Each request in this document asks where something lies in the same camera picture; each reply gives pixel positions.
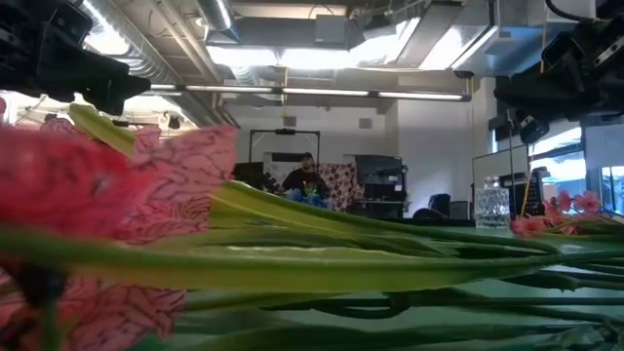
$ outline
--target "man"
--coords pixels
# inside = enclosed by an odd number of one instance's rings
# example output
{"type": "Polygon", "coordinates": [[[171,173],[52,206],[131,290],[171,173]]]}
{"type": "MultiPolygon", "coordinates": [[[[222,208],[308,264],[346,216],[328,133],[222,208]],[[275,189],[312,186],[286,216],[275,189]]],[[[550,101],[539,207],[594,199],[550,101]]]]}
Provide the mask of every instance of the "man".
{"type": "Polygon", "coordinates": [[[330,196],[330,189],[323,179],[316,173],[314,165],[314,157],[309,152],[303,154],[301,158],[301,168],[292,171],[286,177],[279,192],[285,193],[289,191],[288,198],[298,200],[302,197],[313,197],[318,195],[322,199],[330,196]]]}

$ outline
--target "dark shirt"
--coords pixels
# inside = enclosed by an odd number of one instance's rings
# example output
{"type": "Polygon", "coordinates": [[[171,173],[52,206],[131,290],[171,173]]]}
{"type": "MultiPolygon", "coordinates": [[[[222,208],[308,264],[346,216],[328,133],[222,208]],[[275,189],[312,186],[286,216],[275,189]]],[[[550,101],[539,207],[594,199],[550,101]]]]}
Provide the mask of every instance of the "dark shirt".
{"type": "Polygon", "coordinates": [[[305,196],[305,185],[308,187],[314,184],[317,195],[322,198],[330,196],[330,190],[325,184],[323,179],[315,172],[306,172],[303,169],[292,171],[289,176],[286,177],[282,186],[286,190],[299,189],[303,196],[305,196]]]}

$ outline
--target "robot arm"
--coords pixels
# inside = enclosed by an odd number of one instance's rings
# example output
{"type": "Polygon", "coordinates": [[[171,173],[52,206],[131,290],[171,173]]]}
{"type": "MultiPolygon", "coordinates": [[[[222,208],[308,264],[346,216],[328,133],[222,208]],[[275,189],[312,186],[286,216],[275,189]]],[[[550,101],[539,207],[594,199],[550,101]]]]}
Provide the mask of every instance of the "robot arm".
{"type": "Polygon", "coordinates": [[[119,115],[150,88],[122,62],[83,49],[92,20],[66,0],[0,0],[0,90],[72,102],[80,93],[119,115]]]}
{"type": "Polygon", "coordinates": [[[494,91],[516,109],[524,143],[536,142],[557,119],[624,114],[624,14],[581,19],[544,50],[542,59],[543,72],[538,63],[494,91]]]}

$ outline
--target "pink flower cluster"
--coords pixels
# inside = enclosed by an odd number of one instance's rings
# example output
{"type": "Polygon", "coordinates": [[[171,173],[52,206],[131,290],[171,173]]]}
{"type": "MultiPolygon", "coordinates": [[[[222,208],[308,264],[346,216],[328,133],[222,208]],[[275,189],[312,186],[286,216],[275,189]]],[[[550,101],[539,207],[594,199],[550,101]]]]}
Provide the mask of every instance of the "pink flower cluster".
{"type": "Polygon", "coordinates": [[[564,190],[557,198],[553,197],[550,201],[544,201],[543,204],[546,215],[528,215],[511,222],[510,227],[515,235],[526,238],[556,231],[566,235],[578,234],[578,228],[573,225],[574,222],[598,220],[598,211],[601,208],[598,195],[591,191],[585,191],[583,195],[576,195],[572,198],[564,190]],[[576,214],[566,214],[570,210],[574,210],[576,214]]]}

